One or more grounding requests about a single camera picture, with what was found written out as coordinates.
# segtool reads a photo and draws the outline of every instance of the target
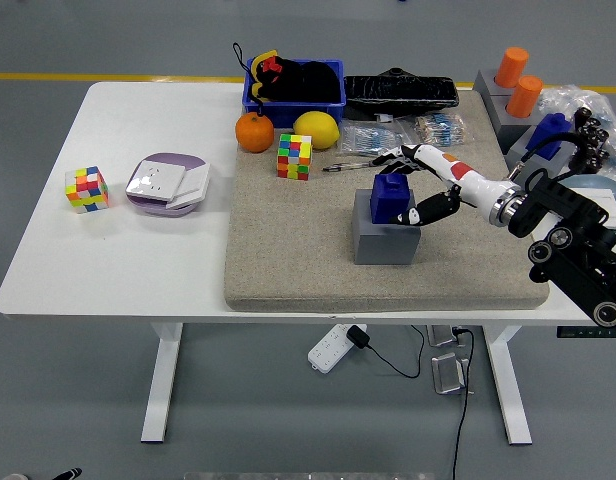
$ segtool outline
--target plastic bag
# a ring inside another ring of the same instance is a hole
[[[609,157],[599,173],[616,181],[616,116],[607,97],[575,85],[566,85],[544,89],[537,103],[541,114],[563,113],[569,121],[573,120],[579,107],[588,108],[601,123],[601,128],[608,132],[604,149]]]
[[[399,122],[379,123],[342,120],[338,155],[379,156],[387,150],[412,143]]]
[[[463,145],[472,139],[460,115],[456,113],[430,113],[399,120],[406,132],[414,132],[417,143],[434,147]]]

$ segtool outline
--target lemon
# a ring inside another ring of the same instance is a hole
[[[312,146],[324,150],[339,139],[339,127],[334,118],[324,112],[306,112],[293,125],[297,135],[310,135]]]

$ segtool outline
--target black plush toy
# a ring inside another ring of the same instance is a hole
[[[241,48],[233,45],[242,67],[253,80],[250,97],[259,102],[341,102],[340,81],[324,62],[296,62],[281,58],[276,50],[255,57],[248,69],[240,58]]]

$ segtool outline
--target colorful cube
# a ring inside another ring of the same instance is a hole
[[[312,160],[312,137],[282,133],[277,150],[277,176],[308,180]]]
[[[66,197],[77,213],[108,208],[108,186],[99,168],[66,172]]]

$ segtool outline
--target orange cylinder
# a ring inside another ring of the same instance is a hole
[[[526,118],[532,113],[537,103],[544,82],[533,75],[525,75],[519,79],[515,91],[512,92],[506,111],[516,118]]]
[[[528,62],[528,57],[528,52],[521,47],[507,48],[497,75],[495,75],[495,83],[504,88],[513,88],[517,85],[521,72],[524,71],[526,62]]]

